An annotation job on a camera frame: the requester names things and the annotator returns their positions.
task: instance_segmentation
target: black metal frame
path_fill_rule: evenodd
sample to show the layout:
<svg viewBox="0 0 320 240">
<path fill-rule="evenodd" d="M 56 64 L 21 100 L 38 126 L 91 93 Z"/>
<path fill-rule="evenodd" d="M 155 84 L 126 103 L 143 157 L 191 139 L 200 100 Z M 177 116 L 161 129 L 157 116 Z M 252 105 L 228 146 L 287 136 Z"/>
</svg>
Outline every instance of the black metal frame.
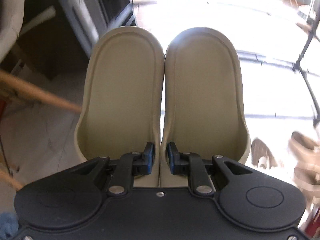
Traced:
<svg viewBox="0 0 320 240">
<path fill-rule="evenodd" d="M 74 12 L 68 0 L 58 0 L 58 1 L 82 49 L 84 50 L 87 57 L 90 58 L 93 45 L 91 44 L 89 37 L 87 36 L 85 30 L 83 29 L 80 23 L 80 20 L 78 19 L 78 16 Z"/>
<path fill-rule="evenodd" d="M 136 26 L 132 0 L 99 0 L 105 12 L 107 32 L 124 25 Z"/>
<path fill-rule="evenodd" d="M 265 63 L 267 65 L 272 65 L 272 66 L 276 66 L 276 67 L 280 67 L 280 68 L 286 68 L 286 69 L 290 69 L 293 71 L 299 71 L 301 73 L 307 87 L 308 87 L 309 93 L 312 97 L 312 101 L 315 105 L 316 116 L 313 119 L 314 127 L 320 122 L 320 107 L 319 107 L 318 101 L 316 100 L 316 96 L 314 95 L 314 93 L 312 91 L 310 83 L 308 82 L 307 74 L 317 76 L 317 77 L 320 77 L 320 75 L 303 70 L 300 66 L 300 62 L 303 59 L 312 39 L 316 38 L 320 42 L 320 39 L 316 35 L 316 29 L 319 25 L 319 22 L 320 22 L 320 8 L 317 12 L 316 20 L 313 22 L 311 30 L 308 34 L 308 39 L 306 41 L 306 44 L 304 45 L 303 50 L 300 53 L 299 58 L 295 63 L 289 62 L 289 61 L 284 61 L 284 60 L 279 60 L 279 59 L 270 59 L 270 58 L 267 58 L 267 57 L 260 55 L 260 54 L 237 50 L 239 60 L 249 61 L 249 62 L 259 62 L 261 64 Z"/>
</svg>

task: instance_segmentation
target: floor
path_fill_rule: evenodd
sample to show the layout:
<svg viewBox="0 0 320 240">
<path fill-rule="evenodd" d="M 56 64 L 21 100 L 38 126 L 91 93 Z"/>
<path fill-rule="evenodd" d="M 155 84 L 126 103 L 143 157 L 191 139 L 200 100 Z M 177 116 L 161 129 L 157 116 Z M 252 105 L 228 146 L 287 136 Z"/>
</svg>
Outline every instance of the floor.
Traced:
<svg viewBox="0 0 320 240">
<path fill-rule="evenodd" d="M 231 5 L 238 1 L 242 4 Z M 295 24 L 288 24 L 291 22 L 288 18 L 293 14 L 279 7 L 275 0 L 256 1 L 260 2 L 158 0 L 157 5 L 141 7 L 137 18 L 142 27 L 159 39 L 164 51 L 180 31 L 193 26 L 211 26 L 228 36 L 236 49 L 294 61 L 302 50 L 301 41 L 306 39 L 306 34 Z M 320 62 L 316 61 L 317 56 L 318 53 L 310 53 L 306 60 Z M 250 137 L 265 141 L 277 159 L 287 162 L 287 140 L 293 131 L 317 139 L 312 126 L 314 107 L 308 89 L 301 75 L 288 69 L 242 61 L 241 70 Z M 49 81 L 25 67 L 20 75 L 58 96 L 82 103 L 85 72 L 60 75 Z M 308 79 L 320 101 L 319 78 L 308 75 Z M 80 160 L 73 143 L 78 118 L 77 114 L 39 103 L 8 106 L 1 121 L 0 134 L 9 163 L 20 167 L 14 177 L 22 183 L 30 183 L 78 164 Z M 14 194 L 0 182 L 0 213 L 13 211 Z"/>
</svg>

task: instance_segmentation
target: wooden dowel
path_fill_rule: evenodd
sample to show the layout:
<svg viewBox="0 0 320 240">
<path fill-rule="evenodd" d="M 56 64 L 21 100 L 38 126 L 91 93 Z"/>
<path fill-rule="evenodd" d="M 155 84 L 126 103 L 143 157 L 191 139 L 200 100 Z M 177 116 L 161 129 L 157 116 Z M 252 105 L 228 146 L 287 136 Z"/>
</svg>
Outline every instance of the wooden dowel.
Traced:
<svg viewBox="0 0 320 240">
<path fill-rule="evenodd" d="M 9 186 L 13 187 L 16 191 L 22 189 L 23 185 L 16 179 L 11 177 L 8 173 L 0 170 L 0 180 L 4 180 Z"/>
<path fill-rule="evenodd" d="M 57 106 L 78 114 L 81 113 L 81 106 L 57 97 L 53 93 L 44 91 L 36 85 L 24 81 L 21 78 L 15 77 L 6 71 L 0 70 L 0 82 L 5 83 L 9 87 L 15 89 L 17 92 L 28 95 L 30 98 L 36 99 L 44 104 Z"/>
</svg>

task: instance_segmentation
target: black clamp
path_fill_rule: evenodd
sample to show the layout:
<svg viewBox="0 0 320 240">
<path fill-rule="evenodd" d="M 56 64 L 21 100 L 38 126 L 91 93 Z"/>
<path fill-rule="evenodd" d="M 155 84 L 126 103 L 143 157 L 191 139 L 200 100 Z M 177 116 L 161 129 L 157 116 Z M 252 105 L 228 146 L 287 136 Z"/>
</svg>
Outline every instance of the black clamp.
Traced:
<svg viewBox="0 0 320 240">
<path fill-rule="evenodd" d="M 190 188 L 195 194 L 213 195 L 214 187 L 209 178 L 212 161 L 202 160 L 196 153 L 180 153 L 174 142 L 168 143 L 167 153 L 173 175 L 187 175 Z"/>
<path fill-rule="evenodd" d="M 151 173 L 154 157 L 154 144 L 148 142 L 144 151 L 123 154 L 114 162 L 115 170 L 108 185 L 107 193 L 110 196 L 127 194 L 133 186 L 133 178 L 138 175 Z"/>
</svg>

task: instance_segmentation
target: screw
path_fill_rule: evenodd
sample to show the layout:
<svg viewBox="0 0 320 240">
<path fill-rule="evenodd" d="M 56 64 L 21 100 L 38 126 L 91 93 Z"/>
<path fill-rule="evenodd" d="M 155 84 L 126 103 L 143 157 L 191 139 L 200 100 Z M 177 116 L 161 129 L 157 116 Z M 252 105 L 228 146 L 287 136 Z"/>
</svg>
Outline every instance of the screw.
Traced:
<svg viewBox="0 0 320 240">
<path fill-rule="evenodd" d="M 124 192 L 124 187 L 122 186 L 111 186 L 109 188 L 109 192 L 113 193 L 113 194 L 121 194 Z"/>
<path fill-rule="evenodd" d="M 156 193 L 157 197 L 163 197 L 165 195 L 164 192 L 160 191 Z"/>
<path fill-rule="evenodd" d="M 198 186 L 196 190 L 201 194 L 209 194 L 212 192 L 212 188 L 206 185 Z"/>
</svg>

